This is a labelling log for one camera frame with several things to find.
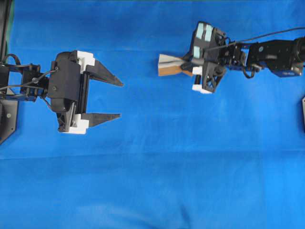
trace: screw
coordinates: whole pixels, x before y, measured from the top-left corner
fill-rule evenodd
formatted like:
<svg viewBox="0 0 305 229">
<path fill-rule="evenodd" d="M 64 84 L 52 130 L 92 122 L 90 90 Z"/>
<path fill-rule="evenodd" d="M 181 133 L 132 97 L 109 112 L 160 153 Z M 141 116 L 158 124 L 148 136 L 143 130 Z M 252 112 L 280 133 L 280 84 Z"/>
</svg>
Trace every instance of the screw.
<svg viewBox="0 0 305 229">
<path fill-rule="evenodd" d="M 38 79 L 36 77 L 32 78 L 33 83 L 38 83 Z"/>
</svg>

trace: wrinkled blue fabric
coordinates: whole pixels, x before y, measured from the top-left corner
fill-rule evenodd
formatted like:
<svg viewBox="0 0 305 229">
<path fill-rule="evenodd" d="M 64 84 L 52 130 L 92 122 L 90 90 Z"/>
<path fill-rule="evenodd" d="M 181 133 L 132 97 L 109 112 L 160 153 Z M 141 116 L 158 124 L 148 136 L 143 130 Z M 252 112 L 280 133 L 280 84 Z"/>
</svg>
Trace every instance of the wrinkled blue fabric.
<svg viewBox="0 0 305 229">
<path fill-rule="evenodd" d="M 229 71 L 202 95 L 184 74 L 157 76 L 158 55 L 185 54 L 198 21 L 241 40 L 304 26 L 304 11 L 303 0 L 16 0 L 10 52 L 43 72 L 62 51 L 94 53 L 124 87 L 92 81 L 87 112 L 122 117 L 67 135 L 42 100 L 20 103 L 0 146 L 0 228 L 304 228 L 305 78 Z"/>
</svg>

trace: gripper jaw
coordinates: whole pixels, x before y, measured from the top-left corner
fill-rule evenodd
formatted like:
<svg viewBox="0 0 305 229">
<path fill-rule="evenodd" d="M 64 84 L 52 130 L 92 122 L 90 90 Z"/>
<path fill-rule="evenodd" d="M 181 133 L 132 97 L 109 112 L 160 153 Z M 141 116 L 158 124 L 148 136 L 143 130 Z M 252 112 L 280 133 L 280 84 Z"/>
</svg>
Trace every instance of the gripper jaw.
<svg viewBox="0 0 305 229">
<path fill-rule="evenodd" d="M 191 46 L 184 57 L 160 54 L 159 76 L 183 72 L 195 75 L 194 91 L 203 94 L 214 93 L 225 74 L 225 68 L 218 64 L 219 50 L 205 52 L 205 49 L 225 44 L 225 33 L 211 24 L 200 21 L 192 35 Z"/>
<path fill-rule="evenodd" d="M 120 114 L 86 113 L 89 80 L 123 86 L 92 53 L 62 52 L 51 68 L 57 72 L 50 77 L 48 97 L 52 111 L 57 114 L 60 132 L 85 134 L 89 127 L 120 117 Z"/>
<path fill-rule="evenodd" d="M 94 66 L 87 65 L 86 72 L 90 75 L 91 80 L 102 81 L 104 83 L 114 84 L 122 87 L 123 83 L 113 75 L 101 62 L 95 60 Z"/>
</svg>

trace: robotic arm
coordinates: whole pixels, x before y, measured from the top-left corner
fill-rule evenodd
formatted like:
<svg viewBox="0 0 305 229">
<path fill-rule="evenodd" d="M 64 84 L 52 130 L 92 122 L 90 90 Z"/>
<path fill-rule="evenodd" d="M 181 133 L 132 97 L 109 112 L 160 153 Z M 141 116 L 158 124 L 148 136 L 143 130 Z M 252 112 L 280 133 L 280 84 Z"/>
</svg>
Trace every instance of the robotic arm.
<svg viewBox="0 0 305 229">
<path fill-rule="evenodd" d="M 160 54 L 159 75 L 179 72 L 196 75 L 193 90 L 214 93 L 226 69 L 242 71 L 247 78 L 264 68 L 279 77 L 300 76 L 305 62 L 305 37 L 293 41 L 272 40 L 262 43 L 229 42 L 226 34 L 206 22 L 193 32 L 189 52 L 182 58 Z"/>
<path fill-rule="evenodd" d="M 7 64 L 8 57 L 15 65 Z M 8 85 L 10 72 L 21 73 L 20 85 Z M 86 113 L 89 80 L 123 86 L 89 52 L 62 52 L 51 64 L 51 70 L 42 74 L 40 65 L 21 65 L 14 54 L 4 56 L 0 63 L 0 143 L 16 128 L 18 101 L 33 101 L 42 98 L 56 113 L 59 132 L 85 134 L 87 128 L 120 117 L 119 114 Z M 20 87 L 14 94 L 12 87 Z"/>
</svg>

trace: black mounting plate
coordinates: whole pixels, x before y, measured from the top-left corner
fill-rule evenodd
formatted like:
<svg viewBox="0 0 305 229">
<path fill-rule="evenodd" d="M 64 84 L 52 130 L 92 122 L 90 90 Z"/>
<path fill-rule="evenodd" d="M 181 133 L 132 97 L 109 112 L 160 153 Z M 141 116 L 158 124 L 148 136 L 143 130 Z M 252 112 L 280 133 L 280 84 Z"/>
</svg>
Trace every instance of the black mounting plate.
<svg viewBox="0 0 305 229">
<path fill-rule="evenodd" d="M 304 116 L 304 130 L 305 130 L 305 97 L 302 99 L 303 116 Z"/>
<path fill-rule="evenodd" d="M 7 94 L 14 94 L 14 92 L 8 88 Z M 2 104 L 2 118 L 0 123 L 0 145 L 16 130 L 17 125 L 17 113 L 18 113 L 18 101 L 13 100 L 0 100 Z"/>
</svg>

